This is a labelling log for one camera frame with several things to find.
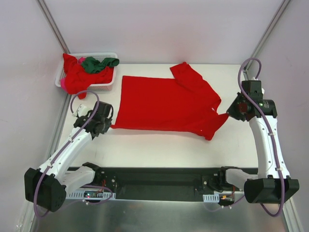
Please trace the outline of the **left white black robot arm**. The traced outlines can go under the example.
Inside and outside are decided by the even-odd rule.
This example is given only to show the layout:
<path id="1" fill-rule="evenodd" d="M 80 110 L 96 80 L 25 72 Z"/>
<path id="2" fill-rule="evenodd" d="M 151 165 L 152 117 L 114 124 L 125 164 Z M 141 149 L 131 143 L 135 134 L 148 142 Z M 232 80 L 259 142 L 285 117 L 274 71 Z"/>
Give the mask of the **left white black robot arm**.
<path id="1" fill-rule="evenodd" d="M 55 212 L 69 194 L 82 186 L 88 184 L 92 188 L 105 188 L 102 170 L 95 164 L 86 162 L 70 174 L 67 170 L 90 142 L 107 132 L 112 116 L 113 106 L 105 102 L 96 102 L 92 110 L 80 108 L 73 129 L 63 145 L 39 168 L 26 171 L 26 200 Z"/>

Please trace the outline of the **white plastic laundry basket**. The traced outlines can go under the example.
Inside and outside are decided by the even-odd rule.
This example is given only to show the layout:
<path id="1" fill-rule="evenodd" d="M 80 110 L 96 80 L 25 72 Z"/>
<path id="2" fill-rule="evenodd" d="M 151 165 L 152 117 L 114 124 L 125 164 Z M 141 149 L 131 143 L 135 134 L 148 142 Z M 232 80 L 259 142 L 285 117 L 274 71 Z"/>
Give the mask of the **white plastic laundry basket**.
<path id="1" fill-rule="evenodd" d="M 98 73 L 87 73 L 79 60 L 91 57 L 99 62 L 109 59 L 118 59 L 113 52 L 63 54 L 59 64 L 55 85 L 66 90 L 69 94 L 78 90 L 92 91 L 112 90 L 116 79 L 117 65 L 109 65 Z"/>

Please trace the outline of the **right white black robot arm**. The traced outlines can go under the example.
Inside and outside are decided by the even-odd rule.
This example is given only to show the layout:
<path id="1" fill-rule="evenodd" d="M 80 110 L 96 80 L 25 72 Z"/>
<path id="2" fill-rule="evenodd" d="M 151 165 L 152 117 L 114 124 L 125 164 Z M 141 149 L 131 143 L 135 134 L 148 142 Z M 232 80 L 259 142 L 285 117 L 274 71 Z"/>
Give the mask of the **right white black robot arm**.
<path id="1" fill-rule="evenodd" d="M 238 167 L 225 166 L 207 182 L 213 191 L 227 191 L 233 186 L 244 191 L 249 203 L 285 203 L 299 190 L 292 179 L 281 152 L 277 109 L 273 100 L 265 100 L 259 80 L 240 81 L 240 92 L 227 110 L 233 119 L 246 121 L 252 130 L 258 171 L 248 174 Z"/>

